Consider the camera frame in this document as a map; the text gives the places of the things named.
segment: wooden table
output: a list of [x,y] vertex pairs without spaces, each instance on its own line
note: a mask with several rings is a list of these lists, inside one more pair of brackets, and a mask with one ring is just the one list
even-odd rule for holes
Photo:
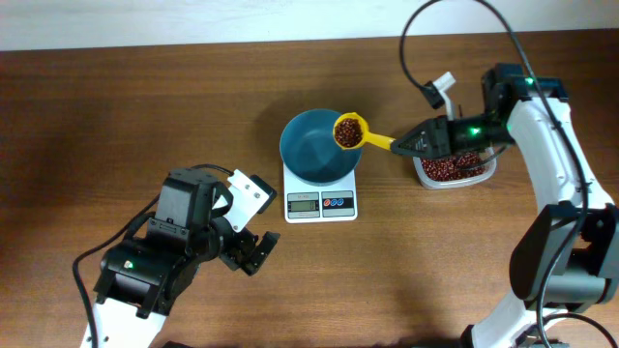
[[[520,36],[536,72],[563,79],[580,144],[619,199],[619,31]],[[408,47],[421,81],[455,75],[467,115],[482,111],[482,74],[518,62],[503,34]],[[1,53],[0,346],[78,345],[86,318],[74,258],[158,193],[169,169],[216,163],[282,190],[280,134],[304,110],[357,111],[395,136],[436,116],[397,49],[390,38]],[[250,224],[281,233],[260,273],[204,264],[154,346],[371,346],[459,336],[487,316],[537,214],[518,149],[473,188],[425,190],[411,159],[372,147],[356,177],[353,222],[287,224],[279,196]],[[89,290],[102,255],[81,265]],[[588,314],[619,334],[617,310],[613,301]],[[549,334],[606,346],[579,323]]]

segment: kitchen scale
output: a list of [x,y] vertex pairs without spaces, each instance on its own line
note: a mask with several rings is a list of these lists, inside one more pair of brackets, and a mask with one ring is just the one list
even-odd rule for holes
[[326,186],[308,184],[283,166],[283,210],[290,223],[350,221],[357,218],[355,171]]

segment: plastic container of beans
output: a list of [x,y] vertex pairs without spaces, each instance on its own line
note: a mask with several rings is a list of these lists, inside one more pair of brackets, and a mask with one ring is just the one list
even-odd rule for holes
[[[486,155],[482,156],[482,160],[494,155],[494,150],[489,147],[486,149]],[[426,171],[422,166],[422,161],[419,158],[413,158],[413,163],[415,164],[415,170],[417,170],[417,175],[419,176],[419,180],[422,182],[422,186],[426,189],[456,189],[463,188],[475,184],[479,184],[480,182],[487,180],[494,174],[496,170],[496,159],[491,160],[490,162],[484,165],[484,173],[474,176],[471,178],[451,180],[445,182],[438,182],[430,179],[426,175]]]

